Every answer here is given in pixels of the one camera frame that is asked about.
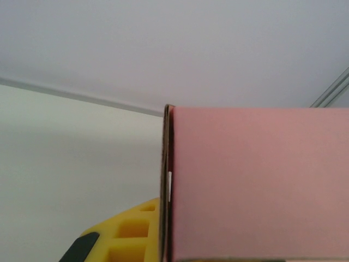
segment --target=box flap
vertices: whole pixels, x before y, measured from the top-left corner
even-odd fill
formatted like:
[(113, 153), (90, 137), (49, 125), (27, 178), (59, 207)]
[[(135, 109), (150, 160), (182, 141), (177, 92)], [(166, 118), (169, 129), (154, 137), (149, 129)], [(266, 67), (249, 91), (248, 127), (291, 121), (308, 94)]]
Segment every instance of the box flap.
[(348, 260), (349, 109), (173, 109), (173, 261)]
[(170, 121), (173, 106), (166, 105), (163, 123), (163, 151), (161, 160), (160, 182), (160, 219), (159, 219), (159, 261), (166, 261), (166, 249), (169, 227), (169, 195), (170, 182), (169, 171), (171, 170), (172, 155), (172, 124)]

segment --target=cardboard edge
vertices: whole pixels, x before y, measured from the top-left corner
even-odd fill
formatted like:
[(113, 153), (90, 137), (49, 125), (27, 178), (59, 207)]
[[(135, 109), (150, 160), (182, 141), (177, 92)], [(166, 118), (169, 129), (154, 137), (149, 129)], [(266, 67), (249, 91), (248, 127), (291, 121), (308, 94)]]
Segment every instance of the cardboard edge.
[(161, 177), (160, 177), (160, 218), (159, 218), (159, 261), (166, 261), (167, 238), (169, 235), (169, 171), (172, 163), (170, 148), (172, 146), (172, 105), (165, 106), (163, 121), (163, 149), (161, 159)]

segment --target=black object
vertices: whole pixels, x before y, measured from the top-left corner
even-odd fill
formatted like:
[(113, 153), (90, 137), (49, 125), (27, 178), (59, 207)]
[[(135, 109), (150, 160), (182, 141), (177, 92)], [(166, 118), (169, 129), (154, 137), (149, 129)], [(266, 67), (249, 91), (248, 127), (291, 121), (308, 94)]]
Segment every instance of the black object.
[(84, 262), (96, 243), (99, 233), (92, 232), (85, 236), (80, 236), (69, 247), (59, 262)]

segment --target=pink surface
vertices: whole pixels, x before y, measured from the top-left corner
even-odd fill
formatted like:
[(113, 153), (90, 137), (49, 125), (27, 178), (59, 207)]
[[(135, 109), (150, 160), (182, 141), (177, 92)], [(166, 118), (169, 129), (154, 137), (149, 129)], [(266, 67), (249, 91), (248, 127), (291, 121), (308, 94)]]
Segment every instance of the pink surface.
[(349, 110), (174, 116), (173, 259), (349, 257)]

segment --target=white ceiling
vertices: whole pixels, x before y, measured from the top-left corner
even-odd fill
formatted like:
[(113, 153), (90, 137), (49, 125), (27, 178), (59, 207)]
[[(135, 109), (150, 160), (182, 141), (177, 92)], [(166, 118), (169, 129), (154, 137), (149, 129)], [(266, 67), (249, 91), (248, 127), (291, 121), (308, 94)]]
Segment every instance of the white ceiling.
[(336, 100), (332, 105), (332, 108), (349, 108), (349, 92), (348, 90), (342, 94), (338, 100)]
[(0, 78), (154, 111), (310, 106), (348, 28), (347, 0), (1, 0)]

